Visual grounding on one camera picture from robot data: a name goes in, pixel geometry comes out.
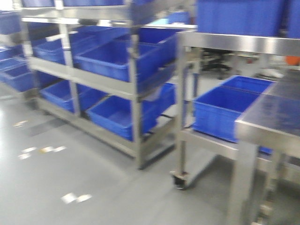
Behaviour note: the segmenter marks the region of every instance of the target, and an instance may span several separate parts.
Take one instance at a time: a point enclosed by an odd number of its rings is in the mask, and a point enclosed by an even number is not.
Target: white paper on floor
[[[21,152],[22,153],[29,153],[29,152],[35,151],[36,149],[37,149],[36,147],[31,147],[31,148],[28,148],[28,149],[24,149]]]
[[[28,120],[20,121],[20,122],[18,122],[18,123],[15,123],[15,124],[14,124],[14,127],[15,127],[15,128],[23,127],[24,124],[27,123],[27,122],[28,122]]]
[[[77,196],[74,193],[66,194],[65,196],[60,198],[65,204],[69,204],[75,200],[77,200]]]
[[[21,154],[21,155],[18,155],[19,159],[20,160],[24,160],[24,159],[27,159],[31,156],[30,153],[24,153],[24,154]]]
[[[51,151],[54,151],[54,147],[52,147],[52,146],[40,149],[41,153],[48,153],[48,152],[51,152]]]
[[[85,202],[86,200],[89,200],[92,196],[91,195],[81,195],[77,198],[77,203]]]
[[[59,151],[63,151],[66,149],[66,146],[60,146],[60,147],[57,147],[53,150],[53,152],[59,152]]]

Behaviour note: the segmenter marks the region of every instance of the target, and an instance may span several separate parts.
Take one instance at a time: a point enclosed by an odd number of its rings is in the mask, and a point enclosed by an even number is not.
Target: shelf tier
[[[19,92],[19,91],[13,89],[12,87],[8,86],[5,83],[0,83],[0,89],[5,90],[10,95],[12,95],[22,101],[27,101],[27,100],[33,99],[38,95],[37,89],[30,89],[30,90],[27,90],[24,92]]]
[[[73,113],[59,108],[58,106],[55,106],[42,98],[37,98],[37,102],[40,109],[49,112],[50,114],[53,114],[62,120],[68,121],[73,126],[78,127],[79,129],[87,132],[88,134],[96,137],[97,139],[108,143],[109,145],[121,150],[122,152],[132,157],[136,156],[137,150],[135,150],[134,142],[130,142],[120,136],[117,136],[114,133],[95,125],[87,119],[77,117]],[[153,147],[157,143],[159,143],[159,141],[165,138],[165,136],[173,128],[174,123],[175,118],[171,118],[163,126],[156,127],[153,129],[154,134],[150,135],[147,139],[145,139],[141,146],[143,154],[145,156],[149,155],[155,150]]]
[[[89,86],[91,88],[101,90],[124,99],[135,99],[135,89],[133,83],[120,81],[107,76],[94,74],[85,70],[68,67],[66,65],[36,57],[31,57],[29,59],[29,62],[30,68],[34,70],[42,71],[65,80],[83,84],[85,86]],[[142,101],[144,98],[152,94],[157,88],[158,87],[138,95],[139,100]]]
[[[181,45],[238,52],[300,56],[300,39],[181,32]]]
[[[22,8],[21,14],[25,22],[39,23],[60,23],[60,12],[62,11],[63,18],[66,19],[84,19],[84,20],[117,20],[127,21],[134,20],[138,24],[151,18],[160,18],[157,14],[178,8],[188,6],[190,0],[154,0],[153,2],[134,6],[132,12],[127,6],[92,6],[92,7],[64,7],[62,10],[57,10],[55,7],[30,7]]]
[[[186,128],[180,131],[178,138],[182,141],[194,143],[201,146],[203,149],[208,149],[218,155],[221,155],[232,160],[236,160],[238,145],[230,143],[203,133],[194,131],[191,128]],[[270,166],[269,157],[261,154],[257,158],[257,169],[262,172],[267,172]],[[300,167],[285,163],[283,168],[284,180],[300,184]]]

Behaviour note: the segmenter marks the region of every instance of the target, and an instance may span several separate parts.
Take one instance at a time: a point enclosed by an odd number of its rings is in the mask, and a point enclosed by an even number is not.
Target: stainless steel tabletop
[[[288,71],[237,120],[242,140],[300,158],[300,71]]]

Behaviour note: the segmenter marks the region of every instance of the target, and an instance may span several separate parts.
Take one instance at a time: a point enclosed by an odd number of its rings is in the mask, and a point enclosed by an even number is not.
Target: metal table
[[[267,224],[285,155],[300,158],[300,71],[288,71],[236,120],[240,139],[229,205],[229,224]],[[257,217],[247,216],[257,146],[274,150]]]

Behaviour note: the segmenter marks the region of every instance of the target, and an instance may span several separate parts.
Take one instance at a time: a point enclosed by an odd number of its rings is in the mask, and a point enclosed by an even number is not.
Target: caster wheel
[[[174,180],[174,185],[178,190],[186,189],[186,181],[184,179],[173,176],[173,180]]]

